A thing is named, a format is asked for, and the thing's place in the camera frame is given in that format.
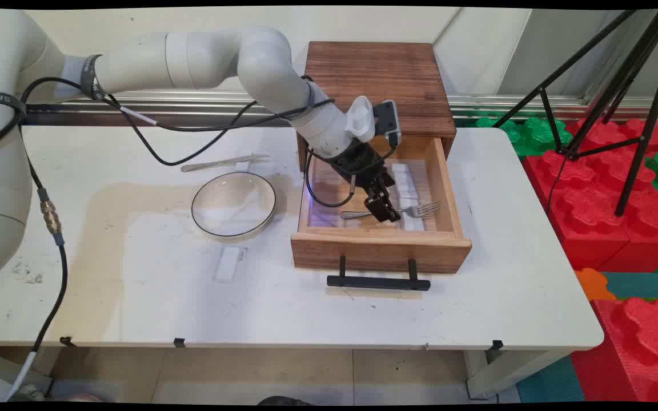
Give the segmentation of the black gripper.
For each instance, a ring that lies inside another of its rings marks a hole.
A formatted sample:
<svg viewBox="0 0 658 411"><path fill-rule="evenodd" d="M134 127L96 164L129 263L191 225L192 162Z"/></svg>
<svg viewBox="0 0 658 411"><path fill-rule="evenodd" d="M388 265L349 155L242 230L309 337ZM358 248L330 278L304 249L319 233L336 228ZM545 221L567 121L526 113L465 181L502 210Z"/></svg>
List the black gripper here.
<svg viewBox="0 0 658 411"><path fill-rule="evenodd" d="M371 145L353 140L341 154L327 159L327 163L348 183L351 174L355 175L355 186L367 190L364 206L378 222L395 222L402 218L387 190L395 185L394 177ZM376 183L377 189L369 189Z"/></svg>

